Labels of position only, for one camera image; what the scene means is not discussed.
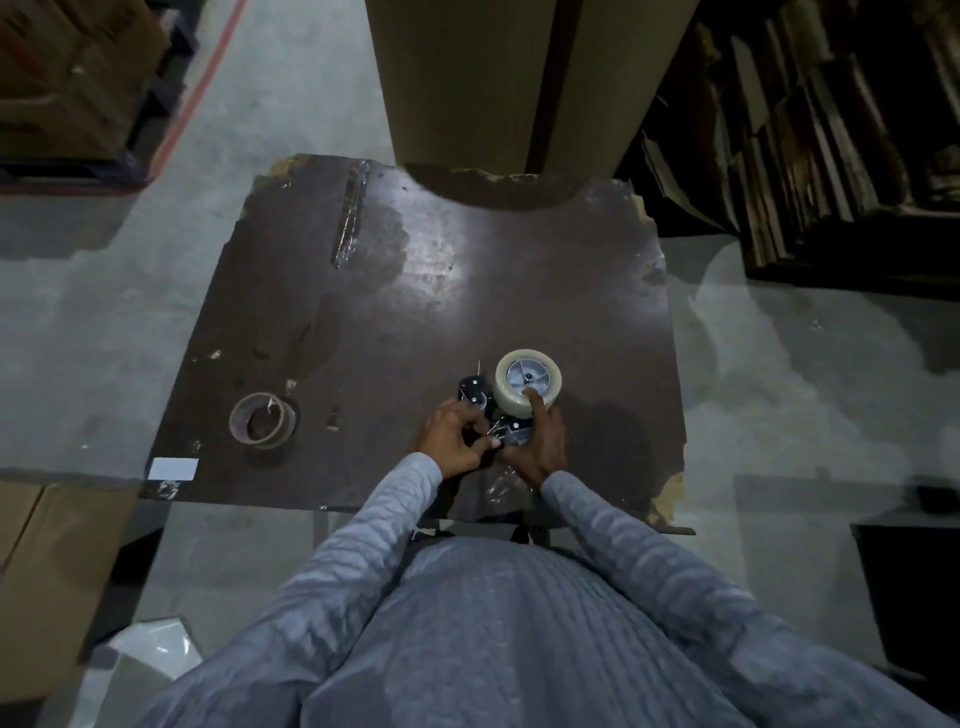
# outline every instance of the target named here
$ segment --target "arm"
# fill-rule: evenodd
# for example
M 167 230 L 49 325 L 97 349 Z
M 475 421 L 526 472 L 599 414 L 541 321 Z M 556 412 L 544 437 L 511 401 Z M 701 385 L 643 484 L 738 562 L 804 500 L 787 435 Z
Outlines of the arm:
M 702 559 L 566 471 L 557 407 L 527 390 L 534 433 L 504 455 L 576 534 L 593 564 L 758 725 L 955 725 L 911 692 L 798 635 Z
M 499 443 L 472 449 L 464 425 L 489 427 L 462 402 L 445 402 L 415 447 L 380 481 L 353 520 L 324 541 L 256 621 L 183 675 L 141 718 L 141 728 L 296 725 L 300 704 L 349 655 L 394 582 L 410 534 L 445 477 L 480 464 Z

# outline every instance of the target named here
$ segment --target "person's left hand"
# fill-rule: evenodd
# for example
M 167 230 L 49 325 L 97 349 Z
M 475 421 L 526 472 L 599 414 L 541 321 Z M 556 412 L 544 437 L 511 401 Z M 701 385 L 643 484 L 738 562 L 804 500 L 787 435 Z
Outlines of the person's left hand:
M 467 425 L 472 425 L 480 435 L 470 448 L 463 435 Z M 446 480 L 479 468 L 483 453 L 502 445 L 495 437 L 487 435 L 489 429 L 490 423 L 483 412 L 451 397 L 426 419 L 411 450 L 429 455 Z

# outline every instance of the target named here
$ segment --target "stack of cardboard boxes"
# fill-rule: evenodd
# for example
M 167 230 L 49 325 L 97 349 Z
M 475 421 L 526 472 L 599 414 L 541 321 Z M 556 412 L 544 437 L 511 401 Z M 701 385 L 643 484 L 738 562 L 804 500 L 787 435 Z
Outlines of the stack of cardboard boxes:
M 144 0 L 0 0 L 0 158 L 115 158 L 169 46 Z

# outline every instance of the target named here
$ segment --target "person's right hand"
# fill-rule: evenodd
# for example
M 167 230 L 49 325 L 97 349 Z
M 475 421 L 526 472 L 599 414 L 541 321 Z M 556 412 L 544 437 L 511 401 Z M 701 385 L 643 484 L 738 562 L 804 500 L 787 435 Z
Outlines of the person's right hand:
M 560 408 L 554 405 L 547 410 L 536 389 L 525 389 L 523 394 L 534 410 L 534 432 L 522 447 L 504 448 L 503 459 L 539 491 L 547 477 L 567 469 L 566 425 Z

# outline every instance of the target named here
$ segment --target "torn tape piece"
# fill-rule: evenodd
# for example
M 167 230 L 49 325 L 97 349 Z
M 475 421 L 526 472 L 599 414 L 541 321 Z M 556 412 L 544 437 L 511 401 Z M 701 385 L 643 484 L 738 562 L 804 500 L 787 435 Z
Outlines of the torn tape piece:
M 195 457 L 155 457 L 147 480 L 193 480 L 199 462 Z
M 339 268 L 349 260 L 356 248 L 360 234 L 360 213 L 363 211 L 364 196 L 367 194 L 367 179 L 370 177 L 370 161 L 359 159 L 350 166 L 347 176 L 347 190 L 344 193 L 344 209 L 337 225 L 337 237 L 333 244 L 333 256 L 330 262 Z

